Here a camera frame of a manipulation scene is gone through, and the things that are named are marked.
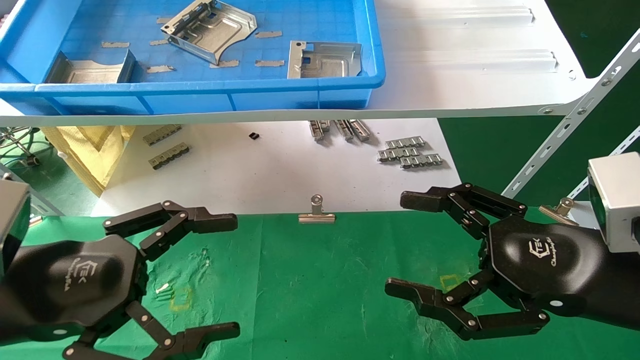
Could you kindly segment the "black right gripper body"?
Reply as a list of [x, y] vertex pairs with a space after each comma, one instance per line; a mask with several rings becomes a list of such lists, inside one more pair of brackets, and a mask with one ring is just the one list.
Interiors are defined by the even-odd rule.
[[486, 245], [506, 304], [639, 329], [639, 254], [610, 251], [599, 230], [512, 215], [489, 226]]

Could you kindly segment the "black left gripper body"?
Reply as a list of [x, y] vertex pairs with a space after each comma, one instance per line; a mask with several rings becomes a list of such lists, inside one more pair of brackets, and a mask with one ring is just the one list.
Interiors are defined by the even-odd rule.
[[109, 337], [146, 294], [139, 250], [119, 235], [22, 246], [1, 280], [1, 344]]

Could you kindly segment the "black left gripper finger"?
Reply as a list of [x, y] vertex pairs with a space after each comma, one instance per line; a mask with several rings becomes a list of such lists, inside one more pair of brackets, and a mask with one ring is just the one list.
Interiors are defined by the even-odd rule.
[[103, 228], [106, 235], [119, 235], [124, 239], [154, 230], [139, 243], [142, 257], [154, 262], [190, 233], [237, 230], [238, 217], [233, 213], [210, 214], [203, 206], [183, 207], [166, 200], [106, 219]]
[[[171, 334], [139, 301], [132, 301], [125, 308], [128, 318], [135, 321], [157, 344], [146, 360], [199, 360], [209, 344], [237, 338], [238, 322], [226, 322], [208, 326], [187, 328]], [[99, 334], [85, 330], [62, 353], [65, 360], [127, 360], [127, 357], [95, 349]]]

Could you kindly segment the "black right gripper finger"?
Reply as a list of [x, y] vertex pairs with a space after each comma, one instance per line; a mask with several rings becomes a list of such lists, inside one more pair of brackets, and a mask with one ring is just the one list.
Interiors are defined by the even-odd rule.
[[432, 186], [424, 193], [403, 191], [400, 207], [435, 214], [444, 212], [476, 240], [489, 235], [490, 221], [484, 214], [502, 220], [512, 215], [524, 217], [528, 210], [524, 203], [471, 183]]
[[523, 337], [539, 333], [550, 316], [532, 303], [516, 301], [517, 312], [475, 316], [465, 306], [495, 283], [490, 269], [471, 276], [448, 292], [429, 285], [390, 277], [384, 291], [388, 296], [407, 300], [421, 317], [440, 321], [464, 341]]

